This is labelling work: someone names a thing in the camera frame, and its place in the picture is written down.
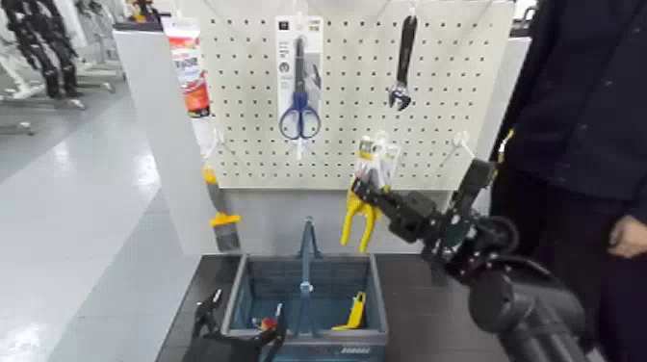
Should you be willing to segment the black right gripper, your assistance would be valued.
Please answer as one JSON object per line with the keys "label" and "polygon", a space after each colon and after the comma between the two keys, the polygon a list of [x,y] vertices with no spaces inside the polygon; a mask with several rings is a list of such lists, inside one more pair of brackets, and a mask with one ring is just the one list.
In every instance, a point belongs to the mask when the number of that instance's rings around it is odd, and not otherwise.
{"label": "black right gripper", "polygon": [[476,217],[476,194],[456,191],[445,211],[420,192],[399,194],[355,178],[351,192],[379,209],[389,220],[389,231],[400,239],[423,245],[421,258],[442,269],[461,269],[474,248],[467,241]]}

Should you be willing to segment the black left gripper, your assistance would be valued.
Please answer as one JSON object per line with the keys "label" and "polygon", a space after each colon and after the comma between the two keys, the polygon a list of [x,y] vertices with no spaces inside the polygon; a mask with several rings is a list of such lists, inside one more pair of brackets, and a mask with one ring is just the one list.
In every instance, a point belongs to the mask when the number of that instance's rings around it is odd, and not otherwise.
{"label": "black left gripper", "polygon": [[221,304],[222,289],[196,305],[194,311],[195,338],[186,350],[182,362],[272,362],[286,339],[286,317],[282,303],[276,305],[274,314],[261,320],[261,332],[252,338],[233,338],[221,334],[215,314]]}

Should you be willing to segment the person's bare hand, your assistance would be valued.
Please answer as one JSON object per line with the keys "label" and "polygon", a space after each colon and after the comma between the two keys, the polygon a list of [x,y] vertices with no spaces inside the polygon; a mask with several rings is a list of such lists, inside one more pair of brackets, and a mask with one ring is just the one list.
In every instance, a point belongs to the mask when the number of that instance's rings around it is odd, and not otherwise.
{"label": "person's bare hand", "polygon": [[612,228],[608,251],[616,256],[634,258],[647,249],[647,226],[632,216],[624,216]]}

